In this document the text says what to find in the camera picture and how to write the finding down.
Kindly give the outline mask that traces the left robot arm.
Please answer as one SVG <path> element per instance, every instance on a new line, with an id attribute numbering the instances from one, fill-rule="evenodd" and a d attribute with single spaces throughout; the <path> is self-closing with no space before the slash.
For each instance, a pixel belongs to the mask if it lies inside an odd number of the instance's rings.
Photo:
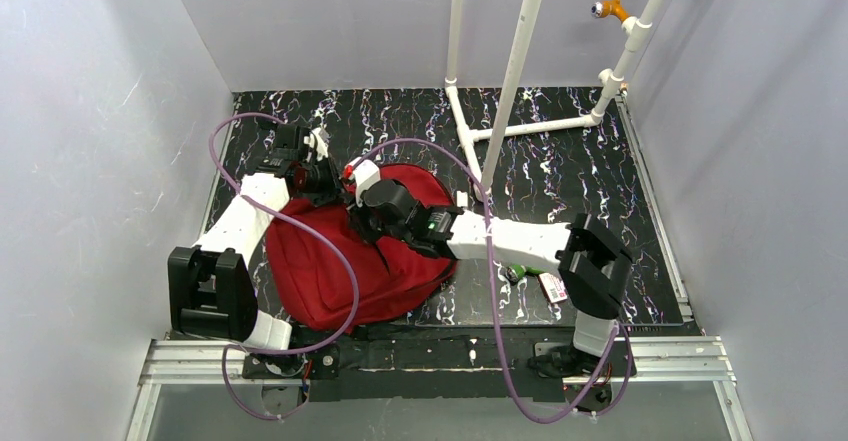
<path id="1" fill-rule="evenodd" d="M 241 180 L 218 220 L 167 260 L 174 331 L 225 341 L 250 354 L 296 356 L 293 327 L 263 311 L 248 272 L 273 221 L 299 197 L 324 200 L 341 187 L 322 128 L 277 127 L 272 147 Z"/>

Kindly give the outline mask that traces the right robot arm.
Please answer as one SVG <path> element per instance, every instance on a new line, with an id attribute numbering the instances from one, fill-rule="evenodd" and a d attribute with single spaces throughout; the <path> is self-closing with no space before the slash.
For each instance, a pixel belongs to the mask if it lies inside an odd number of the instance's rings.
<path id="1" fill-rule="evenodd" d="M 577 311 L 571 342 L 531 358 L 548 377 L 591 373 L 601 362 L 622 308 L 634 256 L 598 218 L 523 223 L 448 205 L 427 205 L 401 182 L 383 179 L 347 206 L 352 228 L 368 243 L 390 237 L 431 259 L 491 258 L 557 276 Z"/>

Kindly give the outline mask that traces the red student backpack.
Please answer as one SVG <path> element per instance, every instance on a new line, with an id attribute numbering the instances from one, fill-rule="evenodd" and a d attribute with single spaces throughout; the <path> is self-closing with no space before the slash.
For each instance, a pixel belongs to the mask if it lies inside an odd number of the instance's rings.
<path id="1" fill-rule="evenodd" d="M 284 310 L 313 330 L 398 318 L 420 306 L 456 270 L 456 261 L 427 258 L 390 237 L 364 242 L 339 204 L 315 207 L 295 199 L 283 212 L 333 244 L 327 247 L 304 228 L 279 219 L 265 235 Z"/>

